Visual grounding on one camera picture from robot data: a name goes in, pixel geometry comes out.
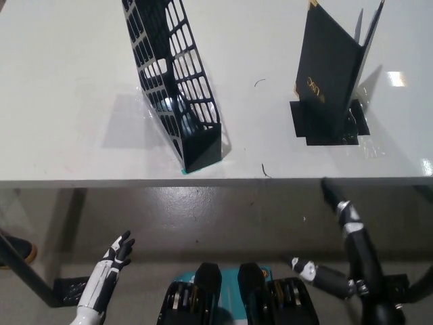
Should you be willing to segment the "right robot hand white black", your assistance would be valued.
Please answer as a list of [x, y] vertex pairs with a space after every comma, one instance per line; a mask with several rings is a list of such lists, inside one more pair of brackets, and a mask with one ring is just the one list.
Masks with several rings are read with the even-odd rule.
[[298, 257], [292, 257], [289, 266], [305, 282], [342, 300], [354, 295], [367, 298], [384, 297], [386, 285], [382, 266], [354, 204], [344, 197], [329, 178], [321, 179], [321, 190], [342, 232], [350, 275], [345, 276], [339, 271]]

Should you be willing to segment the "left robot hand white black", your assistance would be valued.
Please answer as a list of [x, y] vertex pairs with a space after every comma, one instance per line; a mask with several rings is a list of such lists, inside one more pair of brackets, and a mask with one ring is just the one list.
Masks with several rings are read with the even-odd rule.
[[79, 307], [88, 307], [98, 314], [106, 312], [120, 271], [131, 262], [135, 239], [130, 239], [130, 235], [127, 230], [119, 236], [96, 264], [78, 302]]

